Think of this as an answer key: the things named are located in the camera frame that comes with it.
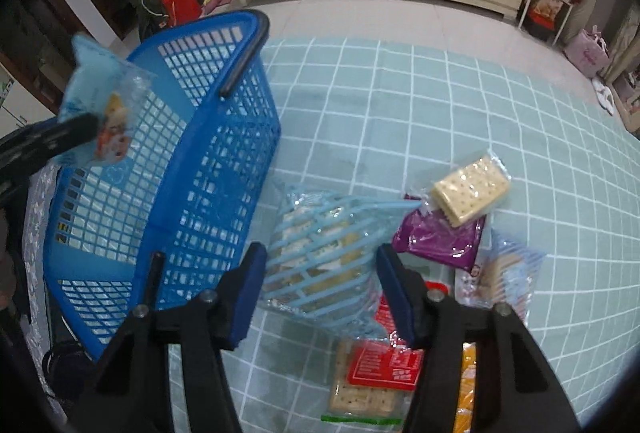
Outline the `orange snack pouch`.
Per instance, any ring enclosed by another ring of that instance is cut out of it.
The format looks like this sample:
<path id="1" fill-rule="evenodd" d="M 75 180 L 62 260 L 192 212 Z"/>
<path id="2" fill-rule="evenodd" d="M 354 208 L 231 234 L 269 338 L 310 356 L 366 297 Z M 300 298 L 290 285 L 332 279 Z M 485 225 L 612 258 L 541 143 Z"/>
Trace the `orange snack pouch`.
<path id="1" fill-rule="evenodd" d="M 454 418 L 454 433 L 470 433 L 475 398 L 476 345 L 464 343 L 458 409 Z"/>

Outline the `light blue cartoon snack bag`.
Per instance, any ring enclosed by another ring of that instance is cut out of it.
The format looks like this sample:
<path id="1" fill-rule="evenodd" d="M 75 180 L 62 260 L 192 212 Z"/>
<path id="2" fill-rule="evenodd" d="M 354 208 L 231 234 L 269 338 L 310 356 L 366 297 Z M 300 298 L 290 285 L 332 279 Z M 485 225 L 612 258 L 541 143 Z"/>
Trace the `light blue cartoon snack bag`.
<path id="1" fill-rule="evenodd" d="M 98 119 L 86 142 L 56 158 L 64 166 L 93 166 L 122 161 L 134 137 L 154 74 L 123 60 L 93 38 L 72 38 L 76 68 L 58 109 L 64 123 L 84 114 Z"/>

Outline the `red snack pouch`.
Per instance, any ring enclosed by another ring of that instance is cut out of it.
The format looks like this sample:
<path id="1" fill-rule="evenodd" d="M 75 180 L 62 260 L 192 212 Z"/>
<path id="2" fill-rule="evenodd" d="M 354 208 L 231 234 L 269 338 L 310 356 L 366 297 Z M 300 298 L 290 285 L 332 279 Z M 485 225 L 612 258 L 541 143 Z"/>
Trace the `red snack pouch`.
<path id="1" fill-rule="evenodd" d="M 357 387 L 413 392 L 419 380 L 424 353 L 420 349 L 410 349 L 399 338 L 386 297 L 381 297 L 375 320 L 387 332 L 387 339 L 367 340 L 354 347 L 347 381 Z"/>

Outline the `green cracker pack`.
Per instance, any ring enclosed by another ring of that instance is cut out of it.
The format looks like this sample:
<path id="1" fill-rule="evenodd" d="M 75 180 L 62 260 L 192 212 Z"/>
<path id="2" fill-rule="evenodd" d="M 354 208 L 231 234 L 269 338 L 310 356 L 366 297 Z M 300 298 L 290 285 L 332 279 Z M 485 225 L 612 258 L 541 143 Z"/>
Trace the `green cracker pack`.
<path id="1" fill-rule="evenodd" d="M 412 394 L 386 387 L 355 385 L 347 380 L 354 342 L 337 343 L 333 380 L 326 412 L 321 421 L 364 425 L 401 425 L 408 413 Z"/>

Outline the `blue striped biscuit bag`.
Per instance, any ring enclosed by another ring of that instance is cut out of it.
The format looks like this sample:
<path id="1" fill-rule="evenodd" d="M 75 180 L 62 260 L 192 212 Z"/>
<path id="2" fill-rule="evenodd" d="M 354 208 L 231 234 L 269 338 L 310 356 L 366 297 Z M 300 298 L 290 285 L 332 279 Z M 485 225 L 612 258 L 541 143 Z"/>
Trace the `blue striped biscuit bag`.
<path id="1" fill-rule="evenodd" d="M 384 341 L 376 250 L 421 202 L 279 186 L 260 301 L 336 337 Z"/>
<path id="2" fill-rule="evenodd" d="M 464 305 L 490 309 L 497 303 L 509 304 L 527 323 L 529 305 L 542 264 L 544 251 L 491 228 L 480 242 L 472 271 L 457 271 L 454 297 Z"/>

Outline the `red yellow large snack bag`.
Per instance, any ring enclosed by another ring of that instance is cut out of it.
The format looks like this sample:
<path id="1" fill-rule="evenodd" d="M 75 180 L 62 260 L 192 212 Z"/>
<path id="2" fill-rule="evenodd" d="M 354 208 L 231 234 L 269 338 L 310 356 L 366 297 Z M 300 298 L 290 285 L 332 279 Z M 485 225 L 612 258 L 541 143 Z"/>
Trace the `red yellow large snack bag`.
<path id="1" fill-rule="evenodd" d="M 449 294 L 448 287 L 443 283 L 438 283 L 437 281 L 425 280 L 424 285 L 427 291 L 436 290 L 436 291 L 442 292 L 442 294 L 445 294 L 445 295 Z"/>

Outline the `blue plastic basket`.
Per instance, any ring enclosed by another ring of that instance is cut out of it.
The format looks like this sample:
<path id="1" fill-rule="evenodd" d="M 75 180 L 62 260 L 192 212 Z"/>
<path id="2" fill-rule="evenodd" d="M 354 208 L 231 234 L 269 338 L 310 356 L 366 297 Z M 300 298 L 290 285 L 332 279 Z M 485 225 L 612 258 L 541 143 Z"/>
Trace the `blue plastic basket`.
<path id="1" fill-rule="evenodd" d="M 155 253 L 159 309 L 241 262 L 281 135 L 260 56 L 269 28 L 243 9 L 149 37 L 129 56 L 153 82 L 126 158 L 58 175 L 43 277 L 91 358 L 142 301 Z"/>

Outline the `purple snack packet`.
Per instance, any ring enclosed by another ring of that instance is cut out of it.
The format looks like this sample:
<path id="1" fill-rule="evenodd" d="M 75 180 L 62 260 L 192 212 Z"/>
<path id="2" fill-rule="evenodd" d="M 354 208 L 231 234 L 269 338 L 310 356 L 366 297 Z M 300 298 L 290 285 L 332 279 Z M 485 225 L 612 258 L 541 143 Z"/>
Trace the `purple snack packet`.
<path id="1" fill-rule="evenodd" d="M 460 227 L 452 227 L 444 211 L 431 199 L 421 199 L 419 206 L 402 220 L 392 247 L 397 253 L 409 253 L 470 273 L 482 241 L 486 217 Z"/>

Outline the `black bag on floor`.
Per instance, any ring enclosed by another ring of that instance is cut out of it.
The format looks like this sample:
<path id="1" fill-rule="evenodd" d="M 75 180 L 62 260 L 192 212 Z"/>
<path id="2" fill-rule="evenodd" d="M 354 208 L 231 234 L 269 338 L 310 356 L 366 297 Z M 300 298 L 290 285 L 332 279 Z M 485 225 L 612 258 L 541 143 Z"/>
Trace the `black bag on floor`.
<path id="1" fill-rule="evenodd" d="M 162 0 L 140 0 L 138 6 L 138 34 L 140 41 L 168 28 L 169 16 Z"/>

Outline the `clear wrapped cracker pack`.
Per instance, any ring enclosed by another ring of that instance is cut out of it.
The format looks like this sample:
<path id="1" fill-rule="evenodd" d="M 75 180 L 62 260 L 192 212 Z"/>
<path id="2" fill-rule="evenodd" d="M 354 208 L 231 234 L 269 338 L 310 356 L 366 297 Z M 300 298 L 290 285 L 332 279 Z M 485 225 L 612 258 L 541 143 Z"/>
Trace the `clear wrapped cracker pack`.
<path id="1" fill-rule="evenodd" d="M 450 226 L 459 228 L 486 216 L 503 201 L 511 184 L 512 177 L 500 158 L 486 152 L 434 182 L 430 195 Z"/>

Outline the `red shopping bag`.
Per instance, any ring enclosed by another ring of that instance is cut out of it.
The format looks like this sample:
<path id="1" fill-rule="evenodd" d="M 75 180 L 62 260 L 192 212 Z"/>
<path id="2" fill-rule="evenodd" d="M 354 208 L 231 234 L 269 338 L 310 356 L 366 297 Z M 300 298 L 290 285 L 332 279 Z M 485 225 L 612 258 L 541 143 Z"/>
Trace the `red shopping bag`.
<path id="1" fill-rule="evenodd" d="M 201 17 L 202 6 L 198 0 L 160 0 L 168 15 L 170 26 L 181 26 Z"/>

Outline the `teal checked mat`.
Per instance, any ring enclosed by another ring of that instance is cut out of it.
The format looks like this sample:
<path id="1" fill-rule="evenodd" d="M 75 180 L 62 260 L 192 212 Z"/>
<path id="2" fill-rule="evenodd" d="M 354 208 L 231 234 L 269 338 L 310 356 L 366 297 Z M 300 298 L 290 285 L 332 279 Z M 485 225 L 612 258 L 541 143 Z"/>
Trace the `teal checked mat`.
<path id="1" fill-rule="evenodd" d="M 599 107 L 500 63 L 359 38 L 262 51 L 282 137 L 250 237 L 280 187 L 424 196 L 491 152 L 511 187 L 489 225 L 544 253 L 527 323 L 580 421 L 639 350 L 639 143 Z"/>

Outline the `white slippers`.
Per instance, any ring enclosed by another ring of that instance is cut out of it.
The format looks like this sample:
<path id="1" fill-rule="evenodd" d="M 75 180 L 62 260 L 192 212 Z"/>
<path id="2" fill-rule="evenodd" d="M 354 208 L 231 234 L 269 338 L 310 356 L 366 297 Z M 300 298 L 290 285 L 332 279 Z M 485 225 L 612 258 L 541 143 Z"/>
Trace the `white slippers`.
<path id="1" fill-rule="evenodd" d="M 591 80 L 591 84 L 600 107 L 608 112 L 609 115 L 613 116 L 615 114 L 615 102 L 611 89 L 603 84 L 597 76 Z"/>

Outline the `pink bag on floor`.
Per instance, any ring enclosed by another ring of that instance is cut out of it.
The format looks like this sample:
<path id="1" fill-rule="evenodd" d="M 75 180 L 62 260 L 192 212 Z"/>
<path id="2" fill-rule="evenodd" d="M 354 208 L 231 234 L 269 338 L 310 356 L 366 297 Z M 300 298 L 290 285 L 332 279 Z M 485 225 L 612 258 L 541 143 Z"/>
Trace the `pink bag on floor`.
<path id="1" fill-rule="evenodd" d="M 568 61 L 586 78 L 594 78 L 611 63 L 608 45 L 597 26 L 582 29 L 563 49 Z"/>

